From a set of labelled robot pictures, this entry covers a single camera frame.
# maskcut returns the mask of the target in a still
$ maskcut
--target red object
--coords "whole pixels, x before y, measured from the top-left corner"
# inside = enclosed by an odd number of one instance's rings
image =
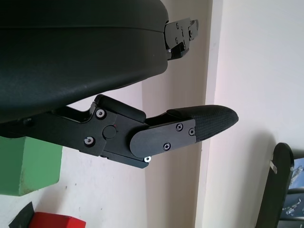
[[[28,228],[85,228],[86,222],[65,215],[35,212]]]

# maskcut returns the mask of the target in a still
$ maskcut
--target black object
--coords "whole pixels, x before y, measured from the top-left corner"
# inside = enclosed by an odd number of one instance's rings
[[[34,216],[33,203],[26,205],[9,224],[9,228],[28,228]]]
[[[275,147],[273,164],[277,174],[269,168],[256,228],[276,228],[280,220],[294,168],[293,153],[286,143]]]
[[[160,0],[0,1],[0,123],[163,73],[178,34],[168,21]],[[197,35],[183,21],[174,58]]]
[[[181,109],[169,110],[163,115],[145,119],[142,111],[99,95],[86,112],[63,107],[2,123],[0,135],[29,136],[144,168],[148,165],[146,157],[200,142],[238,121],[237,114],[226,107],[210,105],[204,112],[192,115],[197,109],[183,108],[183,115],[180,115]],[[210,120],[210,115],[214,118],[211,121],[220,120],[219,124],[208,128],[204,122],[198,121]],[[179,124],[183,128],[177,131]],[[205,131],[204,138],[200,134],[197,136],[194,128],[198,133]]]
[[[149,119],[103,95],[86,112],[66,107],[161,74],[183,57],[199,22],[168,22],[160,0],[0,1],[0,135],[144,168],[152,155],[235,124],[234,111],[215,105]]]

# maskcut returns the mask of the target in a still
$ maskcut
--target green block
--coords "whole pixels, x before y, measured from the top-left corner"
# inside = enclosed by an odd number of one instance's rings
[[[62,146],[0,137],[0,194],[23,196],[59,181]]]

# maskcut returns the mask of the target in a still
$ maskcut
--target bolt head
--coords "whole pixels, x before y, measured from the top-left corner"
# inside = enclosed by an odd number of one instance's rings
[[[194,136],[194,135],[195,135],[195,129],[194,129],[194,128],[191,128],[191,129],[189,130],[189,135],[190,135],[190,136]]]
[[[98,109],[98,110],[96,111],[96,116],[97,116],[98,118],[103,118],[103,117],[105,116],[105,111],[102,110],[102,109]]]
[[[151,156],[144,158],[144,162],[149,163],[151,161]]]
[[[165,143],[164,146],[163,146],[163,149],[164,149],[165,151],[168,151],[170,148],[171,148],[171,144],[168,143],[168,142]]]
[[[181,123],[178,123],[178,124],[176,125],[176,130],[177,130],[178,132],[180,132],[182,129],[183,129],[183,125],[182,125]]]
[[[87,145],[87,146],[92,146],[93,143],[94,143],[94,138],[91,137],[91,136],[86,137],[86,138],[84,139],[84,143],[85,143],[85,145]]]

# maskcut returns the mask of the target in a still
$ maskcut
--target white wall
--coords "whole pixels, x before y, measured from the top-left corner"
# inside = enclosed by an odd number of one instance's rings
[[[168,70],[142,82],[148,116],[202,105],[206,84],[207,0],[164,0],[170,21],[199,20],[199,36],[188,54]],[[201,144],[152,157],[146,169],[148,228],[191,228],[196,214]]]
[[[255,227],[274,146],[304,148],[303,9],[224,1],[214,103],[239,122],[210,141],[203,228]]]

